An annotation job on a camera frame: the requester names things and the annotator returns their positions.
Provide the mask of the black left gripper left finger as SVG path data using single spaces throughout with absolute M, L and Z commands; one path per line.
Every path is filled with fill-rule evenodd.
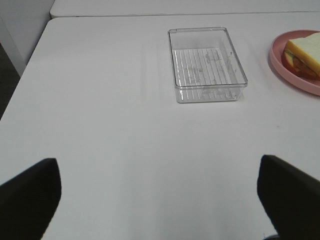
M 0 186 L 0 238 L 40 240 L 61 200 L 55 158 L 32 165 Z

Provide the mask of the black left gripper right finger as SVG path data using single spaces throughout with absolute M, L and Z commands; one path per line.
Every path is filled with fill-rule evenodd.
M 320 182 L 275 155 L 263 155 L 257 195 L 282 240 L 320 238 Z

